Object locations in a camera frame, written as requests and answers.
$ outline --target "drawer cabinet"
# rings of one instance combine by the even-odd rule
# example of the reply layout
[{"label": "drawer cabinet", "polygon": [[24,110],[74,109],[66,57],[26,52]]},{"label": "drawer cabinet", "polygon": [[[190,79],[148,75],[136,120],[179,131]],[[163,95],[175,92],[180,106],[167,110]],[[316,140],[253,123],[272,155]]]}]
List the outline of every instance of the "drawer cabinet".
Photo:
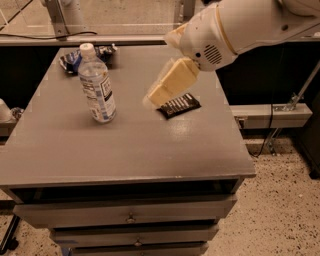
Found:
[{"label": "drawer cabinet", "polygon": [[207,243],[185,243],[169,245],[151,245],[141,248],[113,247],[113,248],[95,248],[95,249],[75,249],[73,256],[198,256],[202,255],[208,249]]},{"label": "drawer cabinet", "polygon": [[59,68],[73,50],[59,50],[0,154],[14,213],[50,229],[72,256],[202,255],[242,181],[255,176],[216,75],[200,72],[188,89],[199,110],[164,120],[142,100],[179,53],[119,46],[109,69],[118,114],[100,125],[79,79]]},{"label": "drawer cabinet", "polygon": [[14,213],[36,228],[89,227],[170,221],[220,219],[235,195],[199,195],[119,201],[18,205]]},{"label": "drawer cabinet", "polygon": [[218,232],[214,221],[172,222],[91,229],[56,229],[52,240],[62,247],[95,247],[210,241]]}]

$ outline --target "bottle label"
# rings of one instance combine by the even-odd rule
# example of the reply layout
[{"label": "bottle label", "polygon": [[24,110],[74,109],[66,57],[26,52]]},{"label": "bottle label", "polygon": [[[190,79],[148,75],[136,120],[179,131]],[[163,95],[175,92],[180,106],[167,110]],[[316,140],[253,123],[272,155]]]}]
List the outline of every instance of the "bottle label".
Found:
[{"label": "bottle label", "polygon": [[108,121],[116,109],[107,72],[95,78],[80,77],[92,116],[98,121]]}]

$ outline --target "floor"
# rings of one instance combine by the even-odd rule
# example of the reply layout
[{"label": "floor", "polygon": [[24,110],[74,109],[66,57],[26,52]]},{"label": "floor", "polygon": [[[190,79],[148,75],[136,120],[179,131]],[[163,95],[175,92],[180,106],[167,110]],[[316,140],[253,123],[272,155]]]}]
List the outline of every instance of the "floor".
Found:
[{"label": "floor", "polygon": [[[256,154],[262,140],[245,142]],[[219,222],[220,230],[204,256],[320,255],[320,181],[309,178],[309,166],[292,138],[280,137],[275,146],[277,156],[264,150],[253,158],[257,176],[238,190],[238,202]],[[0,215],[1,235],[10,219]],[[22,221],[16,236],[19,247],[6,256],[62,255],[45,229]]]}]

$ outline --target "black package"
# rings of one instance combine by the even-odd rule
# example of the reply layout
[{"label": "black package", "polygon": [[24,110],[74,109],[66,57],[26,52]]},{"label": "black package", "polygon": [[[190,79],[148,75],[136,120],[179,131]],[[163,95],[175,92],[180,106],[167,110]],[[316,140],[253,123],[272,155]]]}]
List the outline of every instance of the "black package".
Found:
[{"label": "black package", "polygon": [[169,119],[200,107],[199,101],[197,101],[190,93],[186,93],[181,97],[168,101],[157,110]]},{"label": "black package", "polygon": [[[108,68],[111,66],[110,58],[112,54],[117,50],[114,45],[111,46],[99,46],[94,47],[97,57],[101,59]],[[68,53],[67,55],[60,57],[60,65],[67,73],[78,73],[78,68],[82,60],[80,49]]]}]

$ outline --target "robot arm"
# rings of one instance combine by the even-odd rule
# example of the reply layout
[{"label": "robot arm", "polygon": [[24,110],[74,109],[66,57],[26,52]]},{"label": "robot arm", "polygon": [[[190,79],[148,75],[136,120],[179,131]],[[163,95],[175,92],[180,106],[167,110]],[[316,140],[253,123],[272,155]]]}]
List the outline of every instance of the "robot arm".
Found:
[{"label": "robot arm", "polygon": [[176,46],[200,70],[213,71],[256,47],[319,31],[318,0],[223,0],[195,15]]}]

